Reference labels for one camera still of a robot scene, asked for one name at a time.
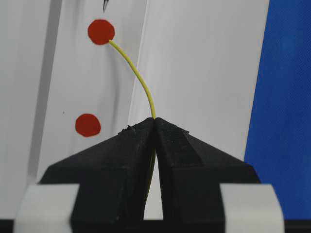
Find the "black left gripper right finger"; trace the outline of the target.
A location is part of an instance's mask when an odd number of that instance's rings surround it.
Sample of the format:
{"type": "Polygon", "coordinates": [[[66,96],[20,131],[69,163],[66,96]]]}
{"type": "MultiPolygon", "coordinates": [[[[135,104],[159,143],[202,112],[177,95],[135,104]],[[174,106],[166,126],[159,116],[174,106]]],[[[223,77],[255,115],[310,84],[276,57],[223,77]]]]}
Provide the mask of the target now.
{"type": "Polygon", "coordinates": [[[221,183],[260,183],[253,167],[155,119],[163,218],[178,228],[224,228],[221,183]]]}

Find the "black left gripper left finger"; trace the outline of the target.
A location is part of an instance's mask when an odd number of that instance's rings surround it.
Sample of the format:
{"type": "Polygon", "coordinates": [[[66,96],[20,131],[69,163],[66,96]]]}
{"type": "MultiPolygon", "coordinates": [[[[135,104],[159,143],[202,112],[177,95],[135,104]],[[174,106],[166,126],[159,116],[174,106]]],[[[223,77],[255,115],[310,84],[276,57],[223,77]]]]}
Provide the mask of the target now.
{"type": "Polygon", "coordinates": [[[75,227],[126,226],[143,221],[154,149],[154,119],[50,165],[40,184],[79,184],[75,227]]]}

